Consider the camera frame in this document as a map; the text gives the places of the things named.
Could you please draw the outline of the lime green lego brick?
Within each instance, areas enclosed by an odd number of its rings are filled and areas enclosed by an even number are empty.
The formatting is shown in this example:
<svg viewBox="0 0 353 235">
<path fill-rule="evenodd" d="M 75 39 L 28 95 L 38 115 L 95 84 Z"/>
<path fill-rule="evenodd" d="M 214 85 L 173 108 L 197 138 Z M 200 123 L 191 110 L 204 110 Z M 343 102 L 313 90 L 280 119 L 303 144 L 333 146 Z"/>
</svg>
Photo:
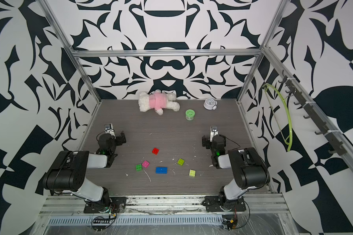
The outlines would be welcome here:
<svg viewBox="0 0 353 235">
<path fill-rule="evenodd" d="M 184 162 L 185 162 L 185 160 L 179 159 L 177 163 L 182 166 L 184 164 Z"/>
</svg>

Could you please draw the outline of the dark green lego brick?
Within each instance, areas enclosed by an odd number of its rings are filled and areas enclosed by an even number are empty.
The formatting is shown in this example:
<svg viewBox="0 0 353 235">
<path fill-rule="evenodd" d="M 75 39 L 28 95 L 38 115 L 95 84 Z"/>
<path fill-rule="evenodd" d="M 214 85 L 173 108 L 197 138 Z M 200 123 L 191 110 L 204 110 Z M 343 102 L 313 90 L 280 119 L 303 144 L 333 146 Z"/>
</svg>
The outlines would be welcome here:
<svg viewBox="0 0 353 235">
<path fill-rule="evenodd" d="M 136 171 L 141 171 L 142 170 L 142 165 L 141 164 L 137 164 L 135 166 L 135 168 L 136 168 Z"/>
</svg>

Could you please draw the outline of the yellow-green lego brick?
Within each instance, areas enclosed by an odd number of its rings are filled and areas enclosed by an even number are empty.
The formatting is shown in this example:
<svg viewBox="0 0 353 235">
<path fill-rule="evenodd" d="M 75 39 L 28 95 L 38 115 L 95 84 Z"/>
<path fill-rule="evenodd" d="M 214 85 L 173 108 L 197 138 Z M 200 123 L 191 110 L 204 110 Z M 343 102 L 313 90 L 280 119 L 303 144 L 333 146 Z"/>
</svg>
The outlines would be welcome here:
<svg viewBox="0 0 353 235">
<path fill-rule="evenodd" d="M 190 176 L 190 177 L 195 177 L 195 175 L 196 175 L 196 171 L 191 169 L 191 170 L 189 171 L 189 176 Z"/>
</svg>

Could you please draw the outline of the red lego brick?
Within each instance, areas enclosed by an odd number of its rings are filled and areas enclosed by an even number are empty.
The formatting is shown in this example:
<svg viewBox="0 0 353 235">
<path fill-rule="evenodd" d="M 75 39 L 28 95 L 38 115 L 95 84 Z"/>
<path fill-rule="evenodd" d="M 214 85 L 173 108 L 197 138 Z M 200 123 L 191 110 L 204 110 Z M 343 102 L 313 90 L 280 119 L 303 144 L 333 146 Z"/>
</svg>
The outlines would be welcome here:
<svg viewBox="0 0 353 235">
<path fill-rule="evenodd" d="M 152 150 L 152 153 L 155 154 L 155 155 L 157 155 L 157 154 L 159 153 L 159 149 L 158 149 L 158 148 L 154 148 L 154 149 Z"/>
</svg>

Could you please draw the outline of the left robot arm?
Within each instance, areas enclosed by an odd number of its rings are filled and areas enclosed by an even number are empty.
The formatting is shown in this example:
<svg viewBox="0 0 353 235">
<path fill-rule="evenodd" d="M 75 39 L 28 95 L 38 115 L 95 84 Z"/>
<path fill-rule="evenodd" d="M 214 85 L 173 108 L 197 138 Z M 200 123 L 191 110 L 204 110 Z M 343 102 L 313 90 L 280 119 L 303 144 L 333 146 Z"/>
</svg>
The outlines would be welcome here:
<svg viewBox="0 0 353 235">
<path fill-rule="evenodd" d="M 125 133 L 116 136 L 113 130 L 98 138 L 96 153 L 89 151 L 61 151 L 50 169 L 44 174 L 44 189 L 55 194 L 70 193 L 101 210 L 111 206 L 108 190 L 86 178 L 87 169 L 110 168 L 118 156 L 116 148 L 126 143 Z"/>
</svg>

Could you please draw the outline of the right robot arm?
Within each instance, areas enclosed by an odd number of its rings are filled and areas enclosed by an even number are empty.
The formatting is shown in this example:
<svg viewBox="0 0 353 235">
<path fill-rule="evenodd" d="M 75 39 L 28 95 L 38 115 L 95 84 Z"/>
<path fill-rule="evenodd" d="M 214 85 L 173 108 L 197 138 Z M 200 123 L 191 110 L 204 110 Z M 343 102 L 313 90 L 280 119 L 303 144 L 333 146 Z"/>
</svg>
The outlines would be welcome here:
<svg viewBox="0 0 353 235">
<path fill-rule="evenodd" d="M 202 137 L 202 146 L 212 153 L 212 165 L 217 169 L 229 168 L 233 173 L 233 179 L 221 188 L 217 197 L 204 200 L 206 207 L 219 206 L 222 210 L 243 206 L 244 194 L 261 189 L 270 182 L 266 164 L 253 147 L 226 151 L 226 140 L 222 135 Z"/>
</svg>

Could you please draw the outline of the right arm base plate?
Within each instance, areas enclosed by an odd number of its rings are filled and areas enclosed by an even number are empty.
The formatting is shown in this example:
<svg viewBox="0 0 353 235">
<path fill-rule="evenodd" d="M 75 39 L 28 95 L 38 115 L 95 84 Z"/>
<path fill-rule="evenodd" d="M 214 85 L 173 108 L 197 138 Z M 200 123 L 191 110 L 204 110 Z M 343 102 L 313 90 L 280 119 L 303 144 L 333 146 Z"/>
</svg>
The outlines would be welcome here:
<svg viewBox="0 0 353 235">
<path fill-rule="evenodd" d="M 244 212 L 247 207 L 243 198 L 226 200 L 220 196 L 206 196 L 202 206 L 206 208 L 207 212 Z"/>
</svg>

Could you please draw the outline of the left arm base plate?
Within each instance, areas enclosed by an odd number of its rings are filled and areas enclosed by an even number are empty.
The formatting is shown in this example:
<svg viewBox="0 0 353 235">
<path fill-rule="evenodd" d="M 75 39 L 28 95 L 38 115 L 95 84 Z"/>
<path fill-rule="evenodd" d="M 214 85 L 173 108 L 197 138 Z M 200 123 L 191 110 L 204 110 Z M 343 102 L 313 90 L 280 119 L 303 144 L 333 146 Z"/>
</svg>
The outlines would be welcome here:
<svg viewBox="0 0 353 235">
<path fill-rule="evenodd" d="M 110 197 L 107 202 L 102 199 L 99 202 L 86 202 L 83 212 L 90 213 L 117 213 L 126 207 L 126 197 Z"/>
</svg>

